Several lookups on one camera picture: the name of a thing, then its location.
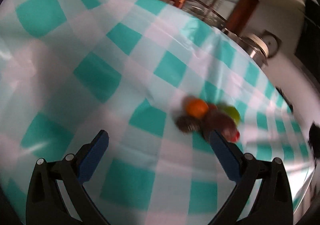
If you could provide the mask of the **teal white checkered tablecloth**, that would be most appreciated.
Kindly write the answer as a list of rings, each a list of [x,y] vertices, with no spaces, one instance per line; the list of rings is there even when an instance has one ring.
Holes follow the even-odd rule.
[[[220,30],[159,0],[3,0],[1,187],[20,220],[39,158],[100,130],[85,188],[111,224],[207,224],[234,188],[200,135],[175,126],[187,96],[236,107],[238,147],[283,160],[294,207],[314,170],[287,103]]]

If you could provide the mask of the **small red tomato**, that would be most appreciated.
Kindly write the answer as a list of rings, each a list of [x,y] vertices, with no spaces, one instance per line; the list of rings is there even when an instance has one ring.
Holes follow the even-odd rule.
[[[226,140],[231,143],[236,143],[240,139],[240,132],[238,129],[229,129],[226,135]]]

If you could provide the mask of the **dark brown wrinkled fruit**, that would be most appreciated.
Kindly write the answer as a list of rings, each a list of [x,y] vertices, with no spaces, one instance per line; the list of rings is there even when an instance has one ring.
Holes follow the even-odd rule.
[[[177,128],[183,133],[199,132],[201,122],[193,116],[180,116],[175,122]]]

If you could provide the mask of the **dark purple round fruit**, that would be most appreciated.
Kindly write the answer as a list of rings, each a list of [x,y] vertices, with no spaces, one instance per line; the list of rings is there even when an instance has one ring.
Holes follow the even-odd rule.
[[[204,140],[209,141],[209,134],[216,130],[226,139],[229,129],[238,129],[235,122],[220,110],[210,110],[202,118],[201,132]]]

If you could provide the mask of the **orange mandarin in pile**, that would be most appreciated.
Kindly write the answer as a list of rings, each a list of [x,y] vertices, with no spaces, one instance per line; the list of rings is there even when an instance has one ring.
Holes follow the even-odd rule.
[[[193,98],[186,102],[184,110],[187,115],[201,119],[208,112],[208,104],[199,98]]]

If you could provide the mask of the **steel pot with white lid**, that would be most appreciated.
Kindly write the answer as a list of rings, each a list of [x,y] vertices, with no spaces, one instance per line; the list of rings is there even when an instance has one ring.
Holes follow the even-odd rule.
[[[267,60],[278,53],[282,44],[276,35],[267,30],[259,35],[247,33],[243,36],[237,36],[223,28],[222,33],[236,42],[261,69],[268,65]]]

